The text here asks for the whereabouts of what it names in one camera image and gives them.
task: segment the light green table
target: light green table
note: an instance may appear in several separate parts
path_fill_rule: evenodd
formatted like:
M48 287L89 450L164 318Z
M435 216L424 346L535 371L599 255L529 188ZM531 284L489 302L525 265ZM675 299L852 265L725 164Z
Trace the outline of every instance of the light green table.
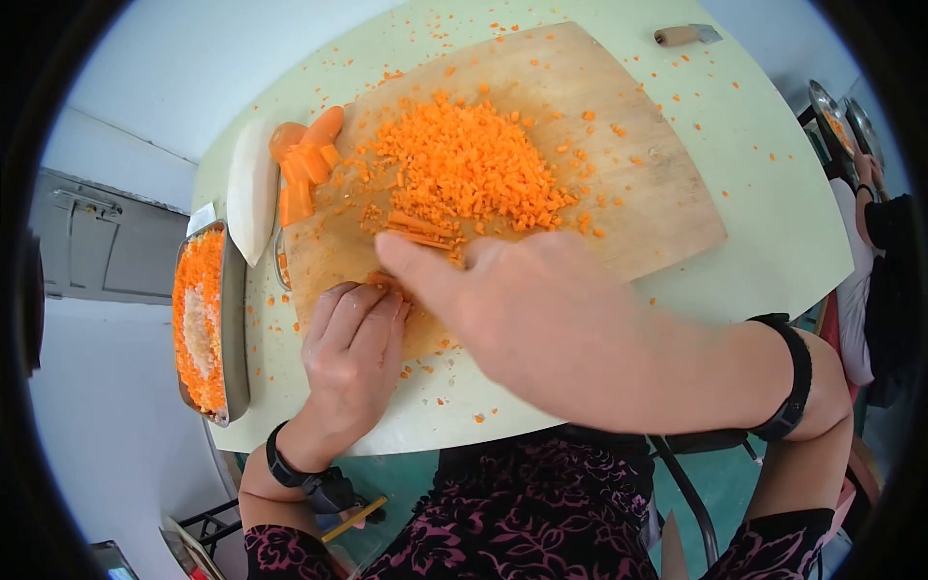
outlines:
M323 97L329 97L329 105L353 101L368 90L365 83L376 84L384 71L407 71L443 51L489 39L496 31L490 28L492 22L526 30L566 17L580 23L620 61L627 58L625 67L644 83L649 97L663 105L664 116L690 152L730 236L721 248L635 282L641 300L655 297L658 306L720 323L767 312L798 316L851 272L838 207L790 108L731 34L694 1L512 0L507 5L482 1L449 6L413 2L380 14L323 46L269 86L203 155L194 209L212 201L217 213L225 216L232 148L247 120L263 116L274 122L307 122L310 110L316 115L321 111ZM372 15L359 14L358 19L368 16ZM670 49L654 43L654 30L689 22L712 24L725 40ZM441 24L438 31L435 24ZM449 35L435 39L435 32ZM281 301L272 260L268 249L248 273L246 300L252 312L246 315L245 335L251 406L225 429L211 425L220 449L252 451L280 421L292 417L309 394L301 341L293 330L296 315L292 303ZM275 298L273 306L267 304L270 297ZM402 381L383 420L348 455L464 445L558 423L485 378L466 353L426 357L423 364L434 367L434 374L417 372ZM621 380L618 374L616 381ZM443 406L436 405L438 397L446 401ZM473 419L478 413L486 416L482 424Z

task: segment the stainless steel bowl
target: stainless steel bowl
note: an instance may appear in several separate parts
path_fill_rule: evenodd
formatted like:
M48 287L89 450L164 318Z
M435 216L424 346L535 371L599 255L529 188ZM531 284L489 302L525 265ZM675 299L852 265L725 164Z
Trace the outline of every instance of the stainless steel bowl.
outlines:
M869 153L880 162L880 167L886 169L886 161L883 158L883 150L880 148L880 139L873 130L873 124L870 123L870 117L862 107L853 98L846 98L847 120L851 123L851 129L854 130L854 136L857 138L857 144L864 153Z
M842 141L834 129L831 127L829 122L820 123L819 125L824 124L820 127L821 131L827 131L842 144L844 150L847 151L847 154L852 158L854 157L854 147L856 145L856 140L854 137L854 130L851 129L851 124L847 121L847 117L838 107L838 103L835 102L831 95L828 94L821 84L816 83L815 81L809 81L809 100L812 102L812 109L816 112L818 116L825 117L826 121L829 117L839 122L844 128L844 135L847 137L847 142Z
M223 387L226 409L216 413L201 413L177 373L180 398L194 411L220 427L238 419L248 410L251 395L248 390L248 369L245 365L245 258L229 236L225 220L216 220L184 240L177 251L177 263L187 244L200 234L216 230L223 232L223 262L219 274L219 341L223 357Z

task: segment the door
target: door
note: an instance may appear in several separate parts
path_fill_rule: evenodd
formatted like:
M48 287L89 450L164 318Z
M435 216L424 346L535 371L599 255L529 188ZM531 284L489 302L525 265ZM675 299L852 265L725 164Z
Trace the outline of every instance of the door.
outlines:
M42 170L32 228L39 235L45 294L170 304L187 216Z

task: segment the metal tray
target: metal tray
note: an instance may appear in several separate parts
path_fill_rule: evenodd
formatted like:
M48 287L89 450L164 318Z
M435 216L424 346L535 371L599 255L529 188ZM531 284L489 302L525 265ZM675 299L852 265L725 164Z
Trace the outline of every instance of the metal tray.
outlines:
M248 391L248 369L245 366L245 258L229 237L226 220L216 220L194 232L180 245L177 263L187 244L203 232L223 232L223 264L219 274L219 341L223 356L223 386L226 390L226 412L200 413L194 405L187 386L177 372L180 398L191 409L210 422L228 427L248 410L251 396Z
M825 120L825 123L819 123L823 125L819 127L820 131L828 131L838 143L841 143L842 148L847 151L847 154L854 157L854 145L857 141L854 137L854 130L851 129L851 124L847 122L847 117L838 107L838 103L835 102L831 95L828 94L821 84L816 83L815 81L809 81L809 100L812 102L812 110L816 112L820 117L825 117L825 113L828 113L829 116L836 119L841 125L844 126L844 134L847 136L847 140L850 141L851 148L848 148L847 145L842 143L841 139L834 133L834 130L831 128L831 124L828 123L828 120Z
M846 98L844 102L847 104L847 120L854 129L854 136L857 138L860 150L875 157L876 161L880 162L880 167L885 170L886 161L883 158L883 150L880 148L880 139L873 130L870 117L853 98Z

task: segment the purple floral fabric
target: purple floral fabric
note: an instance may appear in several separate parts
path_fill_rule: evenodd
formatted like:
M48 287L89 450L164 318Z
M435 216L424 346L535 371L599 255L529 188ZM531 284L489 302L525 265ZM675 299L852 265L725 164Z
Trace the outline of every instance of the purple floral fabric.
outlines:
M646 454L550 438L490 448L473 468L445 477L440 468L430 496L362 577L656 580L639 539L653 472ZM747 522L705 578L806 577L831 514ZM245 546L254 580L338 577L304 532L256 526Z

